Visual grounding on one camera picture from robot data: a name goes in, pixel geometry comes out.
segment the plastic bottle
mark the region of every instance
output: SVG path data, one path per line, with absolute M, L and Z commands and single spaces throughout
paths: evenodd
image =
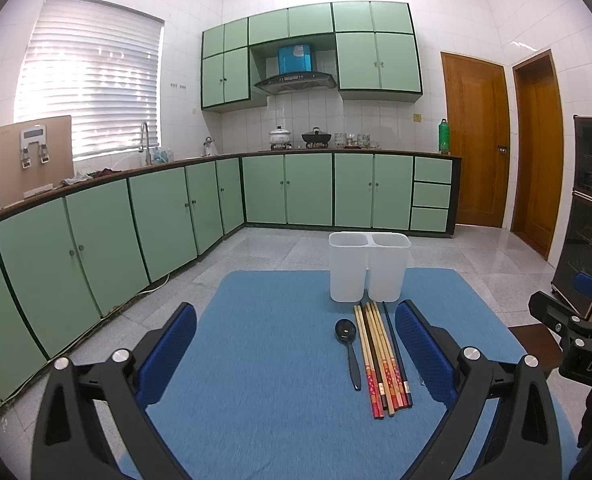
M 438 125 L 438 150 L 442 155 L 450 153 L 450 126 L 447 119 L 443 119 Z

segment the black spoon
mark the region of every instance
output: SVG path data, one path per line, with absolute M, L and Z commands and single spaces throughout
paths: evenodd
M 349 356 L 349 376 L 353 387 L 357 392 L 361 391 L 361 371 L 358 368 L 356 354 L 353 352 L 353 340 L 356 339 L 356 325 L 349 319 L 340 319 L 335 326 L 336 337 L 341 343 L 347 345 L 347 354 Z

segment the door frame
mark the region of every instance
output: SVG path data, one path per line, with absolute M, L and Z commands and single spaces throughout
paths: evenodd
M 521 61 L 519 64 L 515 65 L 514 67 L 512 67 L 512 72 L 514 74 L 514 88 L 516 89 L 516 113 L 518 115 L 518 174 L 516 175 L 516 195 L 514 197 L 514 210 L 512 212 L 512 225 L 510 227 L 510 231 L 512 233 L 516 233 L 516 213 L 518 212 L 518 202 L 519 202 L 519 193 L 521 192 L 521 177 L 525 178 L 524 176 L 524 165 L 521 164 L 521 146 L 524 147 L 524 144 L 521 143 L 521 93 L 519 92 L 519 75 L 518 75 L 518 71 L 531 65 L 532 63 L 538 62 L 542 59 L 549 59 L 550 61 L 550 66 L 551 66 L 551 72 L 554 75 L 554 83 L 556 84 L 556 93 L 558 94 L 558 103 L 560 104 L 560 124 L 561 124 L 561 129 L 560 129 L 560 137 L 561 137 L 561 147 L 562 147 L 562 153 L 561 153 L 561 164 L 563 165 L 563 171 L 560 174 L 560 188 L 558 190 L 558 206 L 556 208 L 556 222 L 554 222 L 554 228 L 552 229 L 551 232 L 551 237 L 548 243 L 548 247 L 547 250 L 545 251 L 544 254 L 541 254 L 538 250 L 534 249 L 538 254 L 540 254 L 543 258 L 545 258 L 546 261 L 549 260 L 550 257 L 550 252 L 551 252 L 551 245 L 552 242 L 554 240 L 554 234 L 556 234 L 556 224 L 558 222 L 558 215 L 560 213 L 560 198 L 563 192 L 563 174 L 565 171 L 565 162 L 564 162 L 564 156 L 565 156 L 565 123 L 564 123 L 564 116 L 563 116 L 563 103 L 560 100 L 560 85 L 558 84 L 558 74 L 556 73 L 556 64 L 554 63 L 554 57 L 553 54 L 551 53 L 551 49 L 547 49 L 544 52 L 540 52 L 538 54 L 536 54 L 535 56 L 530 57 L 529 59 L 526 59 L 524 61 Z
M 508 87 L 507 87 L 507 76 L 506 76 L 506 72 L 505 72 L 505 66 L 495 63 L 493 61 L 487 60 L 487 59 L 481 59 L 479 57 L 474 57 L 474 56 L 466 56 L 464 54 L 455 54 L 453 52 L 447 52 L 445 50 L 441 50 L 441 64 L 442 64 L 442 75 L 444 77 L 444 85 L 445 85 L 445 102 L 446 102 L 446 109 L 447 109 L 447 118 L 449 119 L 450 116 L 450 100 L 447 96 L 447 73 L 445 70 L 445 59 L 448 58 L 457 58 L 457 59 L 464 59 L 464 60 L 468 60 L 468 61 L 475 61 L 475 62 L 479 62 L 482 64 L 486 64 L 489 66 L 493 66 L 493 67 L 500 67 L 502 69 L 503 72 L 503 88 L 505 89 L 505 102 L 506 102 L 506 110 L 507 110 L 507 115 L 506 115 L 506 145 L 507 145 L 507 149 L 508 149 L 508 159 L 509 157 L 511 157 L 511 138 L 512 138 L 512 131 L 511 131 L 511 121 L 510 121 L 510 115 L 511 115 L 511 110 L 510 110 L 510 104 L 509 104 L 509 91 L 508 91 Z M 502 210 L 502 214 L 500 217 L 500 222 L 498 224 L 499 228 L 503 227 L 503 224 L 505 222 L 505 210 L 507 207 L 507 200 L 509 197 L 509 179 L 511 177 L 511 161 L 508 160 L 506 163 L 506 168 L 505 168 L 505 178 L 504 178 L 504 184 L 503 184 L 503 190 L 502 190 L 502 195 L 503 195 L 503 210 Z M 460 186 L 460 191 L 458 194 L 458 203 L 460 204 L 460 193 L 462 192 L 462 186 Z

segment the window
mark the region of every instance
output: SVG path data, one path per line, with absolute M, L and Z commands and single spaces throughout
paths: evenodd
M 71 115 L 74 160 L 159 146 L 163 22 L 97 0 L 45 0 L 18 80 L 15 121 Z

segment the tiled wall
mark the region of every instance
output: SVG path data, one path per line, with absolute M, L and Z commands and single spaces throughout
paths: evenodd
M 574 170 L 573 116 L 592 116 L 592 14 L 581 0 L 488 0 L 506 59 L 509 85 L 511 165 L 505 226 L 514 212 L 518 171 L 518 113 L 512 67 L 551 49 L 564 118 L 564 173 L 558 222 L 550 251 L 556 265 L 569 219 Z
M 200 56 L 202 31 L 220 23 L 222 0 L 105 0 L 165 20 L 161 74 L 161 139 L 176 158 L 200 155 L 211 135 L 220 142 L 220 117 L 201 113 Z M 13 122 L 18 74 L 31 30 L 43 0 L 9 0 L 0 12 L 0 126 Z M 80 171 L 117 165 L 138 167 L 131 153 L 90 158 L 76 163 Z
M 288 6 L 342 0 L 223 0 L 223 22 Z M 336 90 L 312 90 L 270 97 L 266 108 L 223 114 L 226 152 L 268 147 L 268 133 L 283 126 L 300 135 L 313 127 L 330 133 L 366 133 L 381 147 L 434 152 L 438 124 L 446 117 L 441 50 L 504 64 L 498 30 L 487 0 L 389 0 L 408 2 L 419 43 L 424 95 L 415 104 L 344 101 Z M 335 61 L 323 56 L 335 72 Z M 420 113 L 421 123 L 412 116 Z

